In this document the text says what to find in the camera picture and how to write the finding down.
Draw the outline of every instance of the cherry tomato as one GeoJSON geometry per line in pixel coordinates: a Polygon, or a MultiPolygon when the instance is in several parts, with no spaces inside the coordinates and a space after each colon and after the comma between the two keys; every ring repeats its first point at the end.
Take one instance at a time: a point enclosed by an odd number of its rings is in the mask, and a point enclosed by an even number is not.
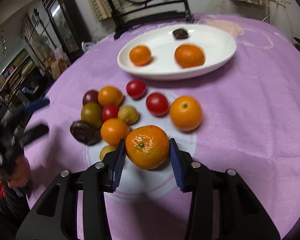
{"type": "Polygon", "coordinates": [[[142,98],[147,91],[146,85],[140,80],[131,80],[126,89],[128,95],[134,100],[142,98]]]}
{"type": "Polygon", "coordinates": [[[168,100],[160,93],[150,94],[146,99],[146,106],[149,112],[157,117],[165,115],[169,110],[168,100]]]}
{"type": "Polygon", "coordinates": [[[119,112],[119,107],[116,105],[106,105],[102,109],[102,119],[103,121],[107,121],[111,118],[117,118],[119,112]]]}
{"type": "Polygon", "coordinates": [[[87,91],[83,96],[82,105],[85,105],[90,102],[98,103],[98,94],[98,91],[95,90],[87,91]]]}

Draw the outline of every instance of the white plate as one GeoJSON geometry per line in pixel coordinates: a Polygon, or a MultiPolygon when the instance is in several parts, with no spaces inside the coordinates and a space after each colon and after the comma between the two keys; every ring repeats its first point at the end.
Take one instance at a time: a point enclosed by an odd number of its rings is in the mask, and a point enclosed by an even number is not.
{"type": "Polygon", "coordinates": [[[216,70],[232,58],[237,45],[234,38],[227,32],[199,24],[171,25],[144,33],[128,42],[119,52],[118,65],[133,75],[152,80],[180,80],[201,76],[216,70]],[[189,38],[176,40],[172,32],[184,28],[189,38]],[[181,68],[174,59],[178,46],[192,43],[205,52],[205,63],[202,66],[181,68]],[[129,52],[137,45],[150,48],[152,62],[146,66],[135,66],[129,58],[129,52]]]}

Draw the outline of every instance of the mandarin orange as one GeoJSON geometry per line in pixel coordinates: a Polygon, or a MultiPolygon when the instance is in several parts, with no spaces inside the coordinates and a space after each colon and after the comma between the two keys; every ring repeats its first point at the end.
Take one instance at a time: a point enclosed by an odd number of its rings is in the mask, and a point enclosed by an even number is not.
{"type": "Polygon", "coordinates": [[[133,130],[126,138],[128,158],[141,169],[154,169],[169,156],[170,142],[167,134],[154,125],[133,130]]]}
{"type": "Polygon", "coordinates": [[[119,118],[111,118],[101,126],[101,137],[109,145],[117,146],[130,132],[129,126],[119,118]]]}
{"type": "Polygon", "coordinates": [[[192,97],[183,96],[173,101],[169,116],[172,123],[181,131],[191,131],[202,122],[200,104],[192,97]]]}
{"type": "Polygon", "coordinates": [[[129,57],[134,65],[144,66],[151,60],[151,51],[147,46],[138,45],[130,51],[129,57]]]}
{"type": "Polygon", "coordinates": [[[196,67],[204,64],[202,49],[192,44],[182,44],[177,47],[174,57],[182,68],[196,67]]]}
{"type": "Polygon", "coordinates": [[[113,86],[103,87],[98,94],[99,104],[102,106],[116,105],[118,106],[123,100],[122,92],[113,86]]]}

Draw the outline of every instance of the person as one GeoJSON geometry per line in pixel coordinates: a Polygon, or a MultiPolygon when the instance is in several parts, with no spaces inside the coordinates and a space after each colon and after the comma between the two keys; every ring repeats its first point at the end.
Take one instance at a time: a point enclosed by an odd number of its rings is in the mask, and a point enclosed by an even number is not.
{"type": "Polygon", "coordinates": [[[10,97],[10,94],[11,94],[11,87],[10,87],[9,83],[6,84],[6,87],[4,88],[4,92],[6,93],[6,95],[4,97],[4,101],[6,103],[8,103],[9,97],[10,97]]]}
{"type": "Polygon", "coordinates": [[[13,173],[8,176],[9,182],[2,179],[5,197],[0,197],[0,240],[15,240],[16,233],[24,218],[30,211],[26,196],[19,197],[13,187],[24,187],[30,180],[30,165],[26,157],[16,159],[13,173]]]}
{"type": "Polygon", "coordinates": [[[23,89],[21,89],[21,92],[24,93],[24,94],[30,94],[30,95],[33,95],[33,90],[27,88],[27,87],[24,87],[23,89]]]}

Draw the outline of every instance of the purple tablecloth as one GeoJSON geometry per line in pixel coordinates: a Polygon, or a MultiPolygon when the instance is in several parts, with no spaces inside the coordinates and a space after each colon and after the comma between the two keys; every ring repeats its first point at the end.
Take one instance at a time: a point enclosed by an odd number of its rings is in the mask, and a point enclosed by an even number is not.
{"type": "MultiPolygon", "coordinates": [[[[284,237],[300,217],[300,53],[267,23],[223,15],[197,14],[195,19],[231,33],[238,45],[234,57],[195,79],[146,83],[199,100],[205,121],[196,132],[194,159],[212,170],[237,170],[284,237]]],[[[117,65],[119,51],[134,37],[164,25],[143,26],[116,41],[110,35],[50,89],[50,107],[35,113],[28,125],[43,121],[50,127],[48,137],[25,151],[33,182],[30,207],[61,170],[77,172],[88,166],[84,146],[69,131],[79,119],[82,95],[109,84],[125,91],[131,76],[117,65]]],[[[189,204],[190,195],[177,187],[151,201],[125,203],[106,195],[112,237],[183,239],[189,204]]],[[[78,228],[83,238],[80,216],[78,228]]]]}

